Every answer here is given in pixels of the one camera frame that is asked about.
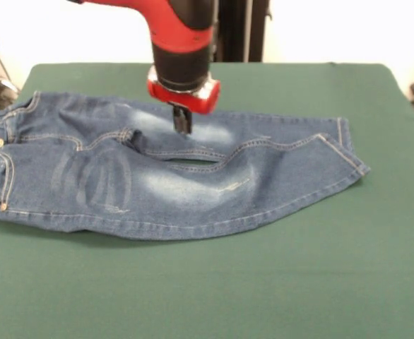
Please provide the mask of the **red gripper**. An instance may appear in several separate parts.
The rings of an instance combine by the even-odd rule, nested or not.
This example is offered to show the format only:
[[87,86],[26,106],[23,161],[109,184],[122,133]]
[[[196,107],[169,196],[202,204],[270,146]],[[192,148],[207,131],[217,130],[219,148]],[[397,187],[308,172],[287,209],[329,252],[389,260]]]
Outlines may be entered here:
[[215,109],[220,96],[221,84],[208,73],[205,83],[195,91],[177,92],[168,90],[160,84],[156,68],[148,72],[147,88],[151,97],[171,104],[175,131],[191,134],[192,113],[210,114]]

